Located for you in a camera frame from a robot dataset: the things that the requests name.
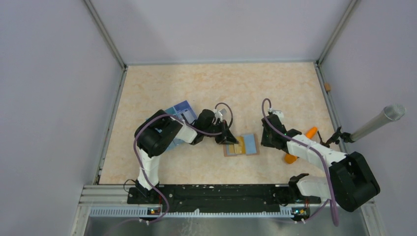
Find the yellow credit card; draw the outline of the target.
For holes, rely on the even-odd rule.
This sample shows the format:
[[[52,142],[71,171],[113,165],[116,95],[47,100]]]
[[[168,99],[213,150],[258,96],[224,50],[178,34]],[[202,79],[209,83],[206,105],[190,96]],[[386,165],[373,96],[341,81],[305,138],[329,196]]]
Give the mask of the yellow credit card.
[[[238,141],[238,143],[234,144],[236,155],[246,154],[244,137],[243,136],[238,136],[237,141]]]
[[[227,145],[226,146],[226,154],[227,155],[235,155],[235,147],[234,145]]]

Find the purple blue card box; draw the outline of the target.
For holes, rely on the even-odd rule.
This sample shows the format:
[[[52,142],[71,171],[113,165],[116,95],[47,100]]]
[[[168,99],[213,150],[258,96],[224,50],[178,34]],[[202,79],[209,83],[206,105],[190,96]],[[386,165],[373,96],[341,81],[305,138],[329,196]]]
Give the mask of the purple blue card box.
[[[176,112],[176,115],[187,123],[192,124],[197,119],[197,115],[187,100],[174,105],[173,108]]]

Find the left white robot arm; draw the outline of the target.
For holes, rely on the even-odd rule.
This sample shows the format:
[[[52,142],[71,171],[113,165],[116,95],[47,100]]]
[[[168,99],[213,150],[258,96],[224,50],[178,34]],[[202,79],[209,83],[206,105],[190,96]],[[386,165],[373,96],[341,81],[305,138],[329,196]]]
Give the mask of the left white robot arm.
[[[135,182],[139,197],[145,203],[157,199],[155,186],[159,183],[158,167],[160,155],[178,139],[196,145],[204,137],[214,137],[219,145],[238,144],[237,138],[231,133],[230,125],[222,118],[218,110],[204,109],[191,124],[174,118],[173,115],[158,110],[134,133],[136,147],[140,159],[141,170]]]

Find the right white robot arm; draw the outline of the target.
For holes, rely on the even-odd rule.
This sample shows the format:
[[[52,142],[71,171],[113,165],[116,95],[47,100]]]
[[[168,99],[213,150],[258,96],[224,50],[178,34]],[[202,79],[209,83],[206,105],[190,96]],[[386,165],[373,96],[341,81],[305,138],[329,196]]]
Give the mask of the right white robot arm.
[[[377,196],[381,189],[364,156],[332,150],[295,129],[287,130],[281,122],[283,113],[269,108],[262,118],[261,145],[275,148],[308,161],[320,168],[325,177],[300,174],[291,178],[289,198],[301,203],[310,196],[335,201],[353,212]]]

